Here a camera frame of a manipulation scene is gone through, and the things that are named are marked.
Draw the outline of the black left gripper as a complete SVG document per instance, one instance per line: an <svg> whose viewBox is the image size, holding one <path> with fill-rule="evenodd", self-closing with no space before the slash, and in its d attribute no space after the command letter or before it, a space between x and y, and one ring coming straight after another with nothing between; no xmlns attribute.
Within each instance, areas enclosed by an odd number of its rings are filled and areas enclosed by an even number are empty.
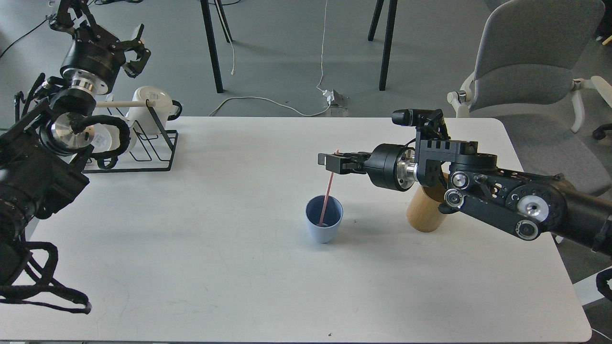
<svg viewBox="0 0 612 344"><path fill-rule="evenodd" d="M95 80L98 95L110 93L121 65L130 78L139 76L146 67L151 51L144 46L143 31L144 24L140 23L133 30L131 39L119 41L103 27L81 22L72 35L72 44L60 68L61 76L70 80L75 76L90 75ZM113 50L113 45L117 45L117 51ZM120 52L134 52L136 59L125 63L125 56Z"/></svg>

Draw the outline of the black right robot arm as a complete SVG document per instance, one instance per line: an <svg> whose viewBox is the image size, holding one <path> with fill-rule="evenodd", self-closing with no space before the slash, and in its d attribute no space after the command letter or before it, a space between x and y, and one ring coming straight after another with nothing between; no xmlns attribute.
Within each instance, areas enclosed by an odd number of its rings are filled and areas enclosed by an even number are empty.
<svg viewBox="0 0 612 344"><path fill-rule="evenodd" d="M339 175L365 174L383 189L440 186L441 213L461 212L522 240L549 232L611 255L610 201L577 191L563 174L498 168L498 157L478 152L476 141L451 140L441 109L397 110L392 122L414 127L415 139L372 152L319 154L319 165Z"/></svg>

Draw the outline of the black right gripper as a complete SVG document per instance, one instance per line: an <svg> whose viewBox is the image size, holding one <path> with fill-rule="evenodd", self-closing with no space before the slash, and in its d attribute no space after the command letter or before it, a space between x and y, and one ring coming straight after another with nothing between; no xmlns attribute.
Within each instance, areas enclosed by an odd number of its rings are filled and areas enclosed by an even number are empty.
<svg viewBox="0 0 612 344"><path fill-rule="evenodd" d="M339 175L367 174L374 185L383 189L405 192L415 183L413 150L404 145L380 144L372 153L319 153L318 164Z"/></svg>

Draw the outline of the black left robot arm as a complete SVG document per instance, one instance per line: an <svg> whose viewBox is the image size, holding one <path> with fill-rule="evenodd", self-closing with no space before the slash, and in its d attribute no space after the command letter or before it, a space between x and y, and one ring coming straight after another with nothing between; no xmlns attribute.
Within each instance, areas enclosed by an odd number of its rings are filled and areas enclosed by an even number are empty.
<svg viewBox="0 0 612 344"><path fill-rule="evenodd" d="M83 174L88 160L102 164L127 150L127 122L94 115L95 97L113 89L120 68L138 76L151 52L142 42L143 24L130 41L120 41L92 19L78 28L59 20L53 26L73 37L61 76L46 80L39 74L23 111L1 136L1 302L33 304L34 296L49 292L75 307L36 305L88 314L88 297L54 278L57 247L27 240L25 228L75 200L89 183Z"/></svg>

